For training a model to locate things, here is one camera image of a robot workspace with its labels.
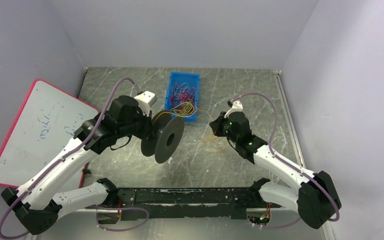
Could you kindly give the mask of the blue plastic bin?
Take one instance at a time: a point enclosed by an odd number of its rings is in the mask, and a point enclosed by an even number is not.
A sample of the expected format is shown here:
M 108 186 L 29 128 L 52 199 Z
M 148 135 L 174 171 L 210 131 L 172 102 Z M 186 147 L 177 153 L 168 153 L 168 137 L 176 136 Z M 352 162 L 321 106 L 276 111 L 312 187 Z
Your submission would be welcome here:
M 172 118 L 181 117 L 190 123 L 196 121 L 200 82 L 199 73 L 170 73 L 164 109 Z

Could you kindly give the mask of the black cable spool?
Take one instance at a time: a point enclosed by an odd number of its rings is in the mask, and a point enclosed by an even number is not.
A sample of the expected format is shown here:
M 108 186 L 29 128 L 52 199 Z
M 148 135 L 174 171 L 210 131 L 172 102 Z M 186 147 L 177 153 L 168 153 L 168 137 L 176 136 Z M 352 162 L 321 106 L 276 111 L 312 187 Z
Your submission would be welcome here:
M 158 164 L 165 163 L 176 151 L 182 139 L 185 120 L 162 110 L 152 119 L 152 132 L 141 141 L 140 150 L 146 157 L 154 156 Z

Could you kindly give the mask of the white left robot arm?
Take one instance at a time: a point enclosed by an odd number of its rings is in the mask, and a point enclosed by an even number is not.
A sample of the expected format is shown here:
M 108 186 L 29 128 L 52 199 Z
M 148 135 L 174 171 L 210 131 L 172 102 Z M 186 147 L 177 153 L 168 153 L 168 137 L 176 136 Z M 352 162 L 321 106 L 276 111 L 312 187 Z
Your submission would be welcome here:
M 110 99 L 94 118 L 78 128 L 63 150 L 28 182 L 8 187 L 1 197 L 20 223 L 32 235 L 39 235 L 57 220 L 93 205 L 119 207 L 119 190 L 107 178 L 61 192 L 62 185 L 105 149 L 115 149 L 118 139 L 146 138 L 152 131 L 151 106 L 156 96 L 141 92 L 135 97 Z

